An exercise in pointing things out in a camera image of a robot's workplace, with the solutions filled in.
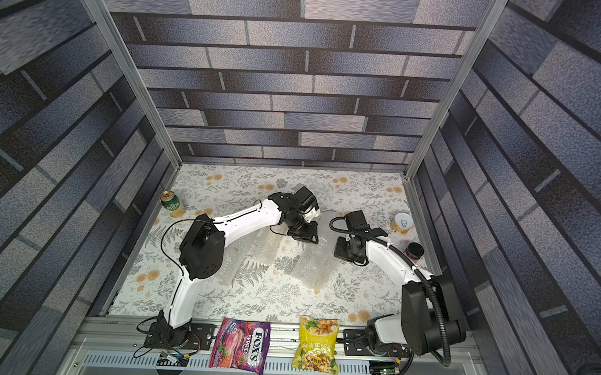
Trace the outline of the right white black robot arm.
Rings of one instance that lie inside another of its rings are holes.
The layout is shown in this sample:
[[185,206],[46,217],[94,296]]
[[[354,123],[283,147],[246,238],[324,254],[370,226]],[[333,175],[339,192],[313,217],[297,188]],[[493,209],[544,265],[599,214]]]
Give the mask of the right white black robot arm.
[[378,266],[401,290],[400,313],[369,320],[362,337],[373,355],[406,349],[432,355],[442,366],[452,363],[453,345],[466,340],[455,285],[417,264],[423,246],[400,250],[387,233],[369,226],[361,210],[334,217],[329,228],[340,235],[334,256],[357,267]]

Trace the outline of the bubble wrap sheet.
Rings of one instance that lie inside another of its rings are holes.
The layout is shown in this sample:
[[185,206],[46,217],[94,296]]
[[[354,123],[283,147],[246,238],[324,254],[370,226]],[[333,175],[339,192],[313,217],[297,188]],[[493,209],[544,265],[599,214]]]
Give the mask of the bubble wrap sheet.
[[331,274],[335,272],[342,260],[334,256],[340,233],[330,229],[329,223],[342,214],[325,212],[317,220],[318,244],[306,244],[300,254],[291,276],[304,286],[313,290],[321,290]]

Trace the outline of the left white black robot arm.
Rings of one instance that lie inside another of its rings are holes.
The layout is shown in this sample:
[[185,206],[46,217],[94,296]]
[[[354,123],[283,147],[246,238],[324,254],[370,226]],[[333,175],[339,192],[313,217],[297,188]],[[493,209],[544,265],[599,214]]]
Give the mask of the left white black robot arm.
[[180,243],[181,272],[171,302],[159,313],[162,322],[170,329],[188,327],[200,283],[221,269],[225,248],[231,243],[266,227],[286,225],[289,237],[317,244],[319,215],[316,196],[301,187],[295,193],[273,193],[228,216],[196,217]]

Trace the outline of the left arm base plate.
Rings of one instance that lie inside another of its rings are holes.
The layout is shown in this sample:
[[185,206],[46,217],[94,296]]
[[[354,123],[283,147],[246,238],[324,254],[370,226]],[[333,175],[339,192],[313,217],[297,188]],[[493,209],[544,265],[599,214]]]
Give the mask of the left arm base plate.
[[155,321],[145,333],[144,348],[171,350],[209,350],[215,336],[215,324],[189,323],[173,329],[166,322]]

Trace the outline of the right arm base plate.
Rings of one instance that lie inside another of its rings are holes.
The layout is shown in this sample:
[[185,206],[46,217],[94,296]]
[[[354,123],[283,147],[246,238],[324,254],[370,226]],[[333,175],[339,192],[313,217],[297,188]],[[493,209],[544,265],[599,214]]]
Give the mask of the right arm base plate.
[[411,349],[402,344],[378,343],[377,338],[367,334],[365,329],[347,329],[342,332],[340,343],[347,356],[370,356],[393,359],[409,359],[413,356]]

